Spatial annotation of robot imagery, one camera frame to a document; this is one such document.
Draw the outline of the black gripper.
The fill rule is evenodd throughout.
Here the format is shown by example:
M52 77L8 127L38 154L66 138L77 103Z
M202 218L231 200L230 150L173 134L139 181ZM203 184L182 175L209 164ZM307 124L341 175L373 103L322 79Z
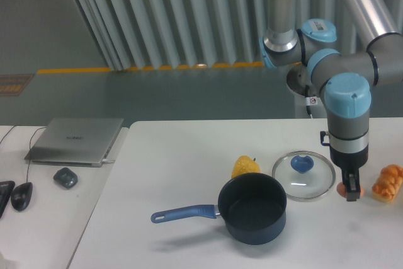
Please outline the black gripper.
M342 170L342 184L346 191L346 201L355 202L361 197L360 174L358 169L368 161L368 148L355 153L344 153L330 148L331 161Z

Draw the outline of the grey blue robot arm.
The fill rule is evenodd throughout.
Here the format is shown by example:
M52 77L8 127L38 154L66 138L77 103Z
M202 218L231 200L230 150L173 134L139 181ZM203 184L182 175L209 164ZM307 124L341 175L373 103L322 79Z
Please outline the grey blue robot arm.
M272 18L259 41L273 68L301 62L327 115L327 147L341 169L349 202L360 198L360 168L367 162L371 87L402 81L402 35L383 0L343 0L365 46L342 56L331 23L314 19L295 26L296 0L271 0Z

